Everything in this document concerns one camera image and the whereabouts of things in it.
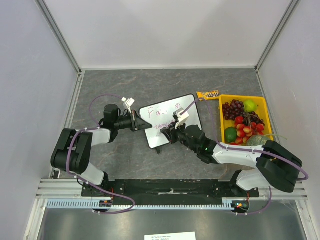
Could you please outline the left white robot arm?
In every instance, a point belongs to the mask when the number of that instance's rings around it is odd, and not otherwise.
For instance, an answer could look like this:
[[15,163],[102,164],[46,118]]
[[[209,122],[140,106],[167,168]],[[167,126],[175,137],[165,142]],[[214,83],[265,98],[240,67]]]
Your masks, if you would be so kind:
[[50,164],[60,171],[80,177],[87,185],[93,184],[92,191],[99,197],[104,197],[111,189],[109,176],[90,163],[92,147],[112,143],[118,136],[119,130],[129,129],[137,132],[152,127],[153,125],[143,120],[135,110],[127,109],[121,114],[116,104],[107,104],[98,127],[62,130]]

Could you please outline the white whiteboard black frame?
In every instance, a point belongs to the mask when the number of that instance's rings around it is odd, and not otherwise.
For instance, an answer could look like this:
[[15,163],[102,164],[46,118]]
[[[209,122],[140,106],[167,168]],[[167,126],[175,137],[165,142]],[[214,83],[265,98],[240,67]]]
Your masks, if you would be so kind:
[[152,124],[152,128],[145,130],[147,143],[151,149],[170,144],[163,134],[157,136],[157,133],[160,132],[162,128],[165,128],[170,124],[175,124],[173,115],[174,112],[180,108],[186,110],[187,107],[189,107],[189,109],[187,109],[189,118],[183,124],[185,125],[185,129],[189,126],[198,126],[200,130],[203,129],[198,107],[193,103],[194,100],[195,96],[193,94],[187,94],[144,106],[139,109],[140,117]]

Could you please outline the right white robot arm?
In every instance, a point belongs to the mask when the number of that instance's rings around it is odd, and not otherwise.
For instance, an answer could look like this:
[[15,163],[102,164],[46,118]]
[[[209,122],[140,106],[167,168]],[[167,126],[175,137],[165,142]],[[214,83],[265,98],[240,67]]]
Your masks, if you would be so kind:
[[236,146],[211,140],[197,125],[171,124],[160,130],[171,144],[181,143],[206,164],[250,167],[234,174],[229,191],[235,197],[255,188],[273,187],[292,193],[302,171],[302,161],[275,141],[264,145]]

